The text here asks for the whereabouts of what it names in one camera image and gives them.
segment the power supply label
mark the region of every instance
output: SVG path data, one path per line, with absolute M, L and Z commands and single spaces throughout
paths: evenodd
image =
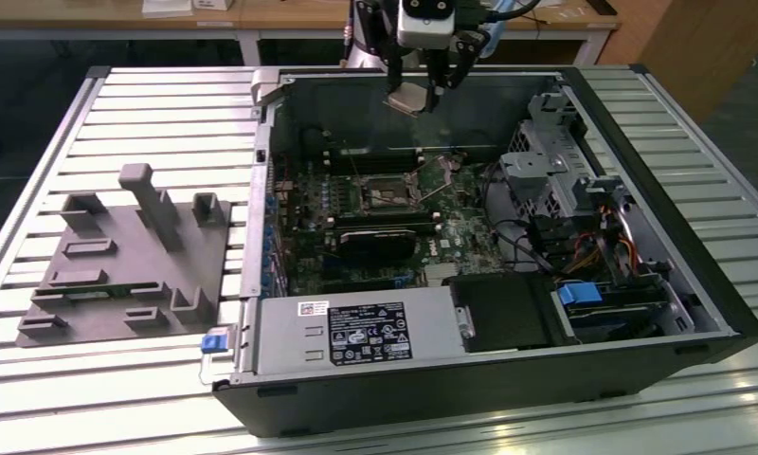
M 329 341 L 337 367 L 413 358 L 404 303 L 329 307 Z

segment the blue tab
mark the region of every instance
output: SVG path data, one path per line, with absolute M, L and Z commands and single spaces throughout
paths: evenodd
M 600 303 L 601 292 L 593 282 L 569 282 L 559 289 L 563 305 Z
M 228 334 L 205 335 L 203 337 L 203 354 L 217 354 L 228 351 Z

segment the circuit board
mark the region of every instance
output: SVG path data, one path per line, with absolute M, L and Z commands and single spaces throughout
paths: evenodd
M 424 154 L 412 173 L 331 175 L 309 163 L 284 197 L 284 239 L 291 295 L 441 285 L 448 275 L 504 270 L 503 257 L 477 203 L 485 164 L 463 166 L 451 155 Z M 335 252 L 336 217 L 416 215 L 435 218 L 415 235 L 412 254 L 369 266 Z M 407 229 L 417 229 L 408 223 Z

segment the gray floor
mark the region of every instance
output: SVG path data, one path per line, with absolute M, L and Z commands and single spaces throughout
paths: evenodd
M 308 63 L 307 50 L 268 47 L 265 61 L 289 64 L 300 55 L 296 64 Z M 47 42 L 0 42 L 0 227 L 92 65 L 240 64 L 235 43 L 80 42 L 71 50 L 63 58 Z M 339 45 L 323 53 L 335 62 Z M 704 129 L 758 189 L 758 58 Z

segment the aluminum table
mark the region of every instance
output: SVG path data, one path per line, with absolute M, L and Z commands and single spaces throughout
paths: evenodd
M 197 191 L 233 201 L 220 321 L 235 318 L 255 154 L 252 72 L 115 68 L 85 80 L 0 232 L 0 453 L 758 452 L 758 345 L 639 395 L 268 440 L 248 434 L 200 380 L 200 335 L 16 348 L 17 323 L 65 227 L 65 195 L 97 191 L 107 205 L 133 203 L 116 181 L 131 162 L 152 165 L 155 184 L 176 202 Z M 757 192 L 651 75 L 625 66 L 584 75 L 758 316 Z M 220 356 L 212 370 L 229 365 Z

